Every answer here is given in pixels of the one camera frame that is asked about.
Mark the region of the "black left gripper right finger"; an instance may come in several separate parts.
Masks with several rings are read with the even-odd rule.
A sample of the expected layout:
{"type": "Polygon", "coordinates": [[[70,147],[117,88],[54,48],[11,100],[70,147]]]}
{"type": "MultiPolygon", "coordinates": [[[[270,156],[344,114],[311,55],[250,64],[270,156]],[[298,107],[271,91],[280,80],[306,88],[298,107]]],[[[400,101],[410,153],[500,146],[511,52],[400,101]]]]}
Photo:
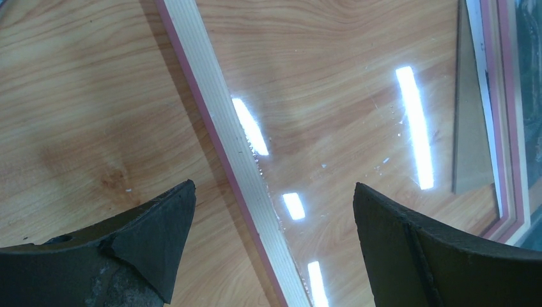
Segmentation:
{"type": "Polygon", "coordinates": [[[541,253],[487,240],[366,184],[353,196],[377,306],[540,306],[541,253]]]}

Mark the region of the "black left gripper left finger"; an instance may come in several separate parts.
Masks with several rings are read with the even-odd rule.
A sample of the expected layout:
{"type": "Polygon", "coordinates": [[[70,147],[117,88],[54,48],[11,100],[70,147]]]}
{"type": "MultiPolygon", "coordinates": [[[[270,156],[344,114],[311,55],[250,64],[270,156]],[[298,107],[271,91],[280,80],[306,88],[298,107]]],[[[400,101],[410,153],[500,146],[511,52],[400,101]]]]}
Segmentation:
{"type": "Polygon", "coordinates": [[[163,306],[196,208],[186,180],[146,203],[49,239],[1,249],[2,306],[163,306]]]}

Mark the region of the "wooden picture frame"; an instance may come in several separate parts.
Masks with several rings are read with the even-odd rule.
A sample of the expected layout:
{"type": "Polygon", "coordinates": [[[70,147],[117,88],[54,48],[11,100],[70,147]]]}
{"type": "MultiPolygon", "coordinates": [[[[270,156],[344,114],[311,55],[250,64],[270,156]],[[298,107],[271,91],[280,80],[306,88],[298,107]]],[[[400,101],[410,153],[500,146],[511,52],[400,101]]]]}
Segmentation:
{"type": "MultiPolygon", "coordinates": [[[[234,105],[197,2],[158,1],[157,6],[245,219],[263,248],[263,259],[270,264],[286,304],[313,306],[259,173],[248,124],[234,105]]],[[[537,1],[515,3],[516,13],[528,11],[530,18],[537,16],[537,1]]],[[[539,142],[525,142],[532,227],[539,220],[541,206],[539,142]]]]}

